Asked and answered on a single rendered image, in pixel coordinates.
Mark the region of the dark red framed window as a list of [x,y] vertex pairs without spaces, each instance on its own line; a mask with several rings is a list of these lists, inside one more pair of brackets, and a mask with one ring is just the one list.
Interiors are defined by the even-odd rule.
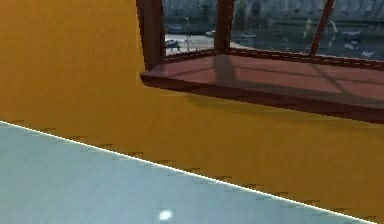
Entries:
[[214,47],[168,55],[162,0],[136,0],[144,85],[384,124],[384,62],[233,48],[234,0],[217,0]]

